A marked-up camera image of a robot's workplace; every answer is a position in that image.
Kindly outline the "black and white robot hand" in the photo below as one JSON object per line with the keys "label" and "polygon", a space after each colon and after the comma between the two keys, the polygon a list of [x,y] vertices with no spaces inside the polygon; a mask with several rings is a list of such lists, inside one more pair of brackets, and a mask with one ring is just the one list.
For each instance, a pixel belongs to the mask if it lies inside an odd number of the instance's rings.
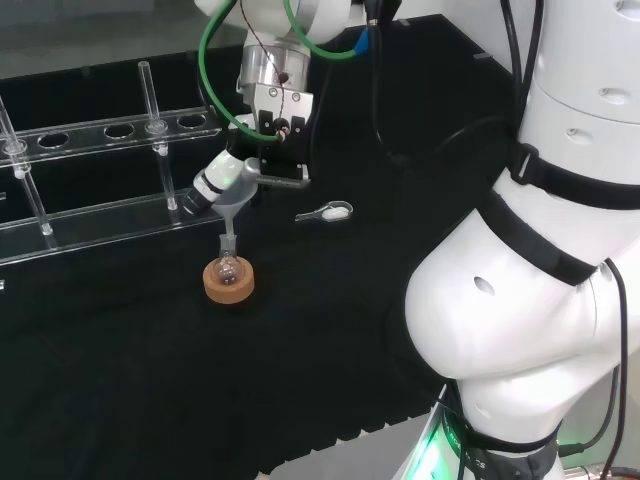
{"label": "black and white robot hand", "polygon": [[304,188],[310,181],[310,118],[314,97],[309,92],[252,83],[243,91],[252,112],[243,126],[266,135],[257,140],[231,125],[225,149],[202,169],[183,198],[182,208],[199,217],[227,199],[242,184]]}

